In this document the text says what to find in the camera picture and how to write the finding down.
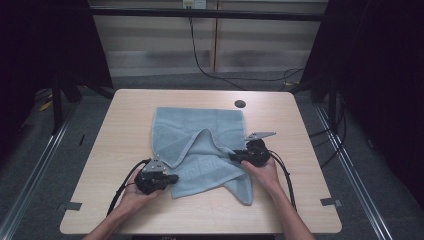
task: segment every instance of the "table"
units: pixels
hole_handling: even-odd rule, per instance
[[[265,139],[290,172],[299,215],[313,233],[336,233],[341,223],[329,198],[311,142],[294,97],[281,92],[135,90],[116,92],[87,160],[60,229],[64,234],[86,234],[105,217],[110,201],[130,169],[152,157],[151,126],[157,107],[241,108],[247,133],[275,131]],[[281,185],[288,193],[284,174]],[[252,206],[243,206],[225,188],[173,200],[169,188],[146,205],[119,230],[122,234],[275,234],[282,233],[267,193],[252,179]]]

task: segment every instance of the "person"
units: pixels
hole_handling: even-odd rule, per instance
[[[292,207],[286,193],[280,185],[275,161],[270,158],[263,167],[255,167],[248,161],[242,161],[242,166],[253,174],[262,187],[271,196],[280,217],[285,239],[287,240],[309,240],[315,239],[299,214]],[[134,171],[129,183],[139,170]],[[108,239],[118,227],[129,217],[141,209],[147,202],[155,199],[162,190],[157,190],[150,195],[145,195],[137,189],[135,184],[126,187],[119,205],[87,236],[85,240]]]

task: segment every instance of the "blue towel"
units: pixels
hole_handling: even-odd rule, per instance
[[[243,114],[238,110],[156,109],[152,130],[155,155],[179,180],[173,198],[201,193],[221,185],[241,203],[252,204],[249,175],[229,159],[231,149],[244,149]]]

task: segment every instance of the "hand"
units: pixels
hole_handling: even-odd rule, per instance
[[[250,162],[243,160],[241,165],[256,176],[259,183],[270,192],[276,187],[281,187],[277,174],[277,166],[274,159],[271,157],[262,167],[255,167]]]
[[[123,210],[127,214],[134,214],[141,207],[143,207],[147,202],[157,198],[162,190],[157,190],[152,192],[149,195],[144,194],[140,190],[138,190],[137,186],[134,184],[134,179],[137,176],[140,169],[134,171],[131,175],[131,178],[128,180],[127,187],[125,188],[124,194],[122,195],[121,201],[117,209]]]

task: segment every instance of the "light blue cloth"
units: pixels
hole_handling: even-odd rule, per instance
[[[221,185],[243,204],[252,204],[249,175],[229,159],[231,149],[244,149],[243,114],[238,110],[156,109],[152,130],[155,155],[179,180],[173,198],[201,193]]]

